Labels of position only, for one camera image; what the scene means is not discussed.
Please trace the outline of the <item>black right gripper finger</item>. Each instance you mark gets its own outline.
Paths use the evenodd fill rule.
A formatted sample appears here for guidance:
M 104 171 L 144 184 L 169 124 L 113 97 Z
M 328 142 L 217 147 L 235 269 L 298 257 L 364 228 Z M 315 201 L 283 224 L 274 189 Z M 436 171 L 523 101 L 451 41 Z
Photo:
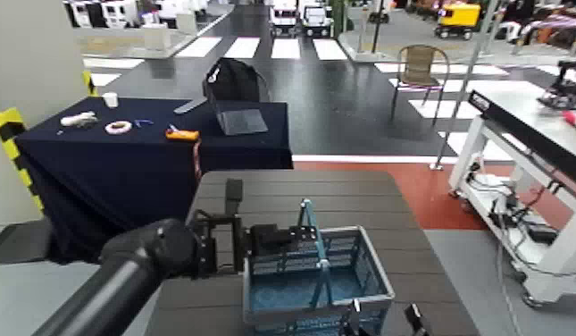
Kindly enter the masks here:
M 341 334 L 348 336 L 362 336 L 360 314 L 362 312 L 361 303 L 358 298 L 354 298 L 341 320 Z
M 404 311 L 405 319 L 412 328 L 413 336 L 431 336 L 432 330 L 427 318 L 422 314 L 420 308 L 411 303 Z

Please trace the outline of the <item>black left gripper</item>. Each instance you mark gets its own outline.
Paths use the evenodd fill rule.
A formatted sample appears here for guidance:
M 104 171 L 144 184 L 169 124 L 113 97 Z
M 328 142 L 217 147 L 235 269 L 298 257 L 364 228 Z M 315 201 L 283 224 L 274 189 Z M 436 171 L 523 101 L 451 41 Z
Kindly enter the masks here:
M 212 275 L 242 273 L 245 248 L 243 243 L 245 229 L 238 209 L 243 200 L 243 181 L 227 179 L 225 184 L 225 214 L 207 213 L 197 209 L 189 226 L 198 240 L 197 274 L 201 278 Z M 213 231 L 218 226 L 229 226 L 231 233 L 232 262 L 218 264 L 218 244 Z M 273 256 L 298 251 L 302 246 L 314 243 L 318 238 L 313 226 L 290 226 L 280 229 L 277 224 L 257 224 L 247 234 L 247 250 L 252 256 Z

